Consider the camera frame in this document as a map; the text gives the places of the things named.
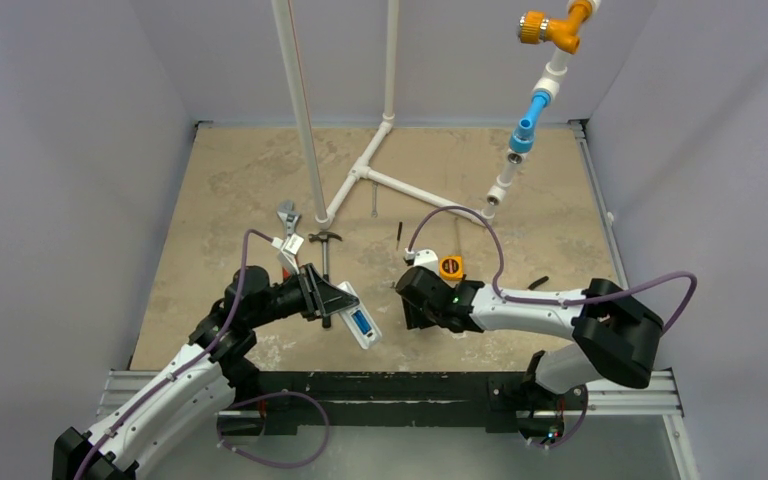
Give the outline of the blue battery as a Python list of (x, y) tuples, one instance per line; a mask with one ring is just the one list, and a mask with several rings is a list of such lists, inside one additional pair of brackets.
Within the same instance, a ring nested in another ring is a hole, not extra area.
[(359, 329), (359, 331), (361, 332), (362, 335), (369, 336), (369, 335), (372, 334), (373, 329), (371, 327), (371, 324), (369, 323), (369, 321), (367, 320), (366, 316), (364, 315), (364, 313), (362, 311), (360, 311), (360, 310), (356, 311), (353, 314), (353, 318), (354, 318), (354, 320), (355, 320), (355, 322), (356, 322), (356, 324), (358, 326), (358, 329)]
[(366, 318), (361, 310), (356, 310), (353, 312), (352, 319), (362, 335), (365, 335), (369, 331)]

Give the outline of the white remote control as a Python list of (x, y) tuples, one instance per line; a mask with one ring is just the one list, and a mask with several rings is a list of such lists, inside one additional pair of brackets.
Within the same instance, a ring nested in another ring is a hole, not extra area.
[(358, 303), (355, 306), (339, 312), (338, 315), (343, 320), (360, 348), (369, 350), (383, 338), (381, 329), (348, 281), (341, 282), (337, 287), (358, 300)]

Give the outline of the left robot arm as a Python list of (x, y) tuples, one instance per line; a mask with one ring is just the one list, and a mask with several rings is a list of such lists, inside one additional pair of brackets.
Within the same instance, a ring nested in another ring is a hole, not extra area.
[(273, 399), (305, 393), (266, 392), (260, 370), (247, 359), (255, 330), (300, 315), (340, 316), (363, 346), (376, 342), (376, 326), (353, 287), (332, 284), (310, 264), (273, 283), (259, 266), (238, 270), (173, 359), (132, 397), (85, 431), (65, 430), (53, 448), (55, 479), (139, 479), (201, 422), (230, 409), (253, 408), (259, 417)]

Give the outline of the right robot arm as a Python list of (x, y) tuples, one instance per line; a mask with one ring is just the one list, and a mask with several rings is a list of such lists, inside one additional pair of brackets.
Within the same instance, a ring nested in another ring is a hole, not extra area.
[(410, 329), (511, 330), (568, 340), (561, 349), (536, 354), (521, 381), (524, 399), (536, 407), (599, 379), (647, 388), (664, 331), (656, 313), (607, 279), (560, 292), (496, 291), (475, 280), (450, 285), (431, 270), (412, 266), (395, 291)]

